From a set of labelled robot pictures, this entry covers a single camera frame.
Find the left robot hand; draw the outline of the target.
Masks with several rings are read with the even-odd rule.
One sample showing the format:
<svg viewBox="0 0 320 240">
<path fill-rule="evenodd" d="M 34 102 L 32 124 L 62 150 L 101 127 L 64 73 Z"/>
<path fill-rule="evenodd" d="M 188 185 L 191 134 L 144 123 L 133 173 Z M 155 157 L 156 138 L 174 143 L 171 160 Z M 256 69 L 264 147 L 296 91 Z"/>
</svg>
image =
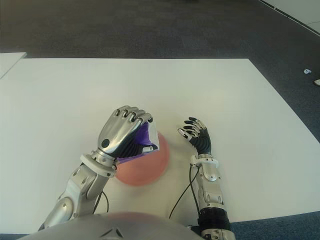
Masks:
<svg viewBox="0 0 320 240">
<path fill-rule="evenodd" d="M 103 126 L 97 141 L 97 152 L 114 159 L 132 158 L 158 150 L 154 143 L 142 143 L 139 131 L 153 117 L 137 107 L 117 108 Z"/>
</svg>

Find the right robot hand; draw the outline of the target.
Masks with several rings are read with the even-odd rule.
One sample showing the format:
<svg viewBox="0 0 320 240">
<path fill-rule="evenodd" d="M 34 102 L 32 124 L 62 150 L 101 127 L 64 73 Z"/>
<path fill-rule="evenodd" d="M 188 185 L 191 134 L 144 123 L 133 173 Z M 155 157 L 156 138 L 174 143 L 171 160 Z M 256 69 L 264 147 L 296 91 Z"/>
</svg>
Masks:
<svg viewBox="0 0 320 240">
<path fill-rule="evenodd" d="M 177 130 L 178 133 L 196 149 L 198 155 L 211 155 L 212 143 L 205 124 L 195 117 L 189 117 L 184 123 L 183 128 Z"/>
</svg>

